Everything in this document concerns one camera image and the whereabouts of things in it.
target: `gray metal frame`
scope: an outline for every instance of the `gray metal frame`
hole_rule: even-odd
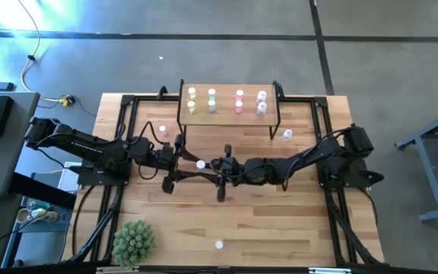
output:
[[[422,160],[422,165],[424,166],[425,173],[430,183],[430,188],[432,189],[433,196],[436,200],[438,206],[438,183],[435,173],[433,172],[433,165],[430,163],[430,159],[427,154],[427,150],[424,146],[424,137],[430,138],[438,132],[438,119],[430,123],[428,126],[418,130],[415,134],[410,135],[403,141],[395,143],[395,147],[399,150],[405,149],[409,145],[416,145],[418,152],[420,153],[420,158]],[[425,212],[424,214],[419,214],[418,218],[421,222],[432,221],[438,219],[438,210]]]

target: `wooden shelf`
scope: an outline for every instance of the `wooden shelf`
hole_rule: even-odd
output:
[[[189,112],[189,88],[195,88],[195,111]],[[216,109],[209,112],[208,90],[216,90]],[[243,90],[243,112],[235,113],[236,91]],[[266,114],[256,114],[258,92],[266,91]],[[184,84],[178,122],[184,126],[276,126],[279,123],[275,87],[271,84]]]

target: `gray floor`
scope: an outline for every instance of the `gray floor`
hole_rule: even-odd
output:
[[[313,34],[307,0],[35,3],[29,9],[42,30]],[[317,0],[317,5],[325,35],[438,36],[435,0]],[[0,29],[33,29],[19,6],[10,18],[4,16],[8,12],[0,8]],[[35,42],[0,38],[0,81],[13,81],[23,90],[20,72]],[[386,176],[372,192],[386,262],[438,270],[438,221],[422,225],[417,219],[418,213],[436,208],[418,153],[393,146],[438,116],[438,43],[325,47],[335,94],[348,96],[354,122],[367,129],[375,145],[369,168]],[[47,97],[74,94],[93,113],[103,92],[150,92],[161,85],[177,91],[181,78],[248,84],[279,80],[288,94],[325,94],[316,42],[310,41],[45,39],[37,57],[39,63],[27,75],[29,86]],[[87,132],[94,125],[94,118],[78,107],[38,109],[37,116],[55,116]],[[56,149],[49,153],[61,161],[75,160]],[[56,169],[26,149],[17,166],[23,174]]]

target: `pink bottle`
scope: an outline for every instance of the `pink bottle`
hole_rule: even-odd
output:
[[[243,112],[243,102],[236,101],[236,113],[240,114]]]
[[[237,90],[236,91],[236,101],[238,101],[238,100],[243,101],[243,95],[244,95],[244,91]]]

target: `gray desk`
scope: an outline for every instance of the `gray desk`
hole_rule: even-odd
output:
[[[35,114],[40,95],[36,92],[0,92],[14,100],[5,132],[0,137],[0,196],[6,195],[24,144],[28,121]]]

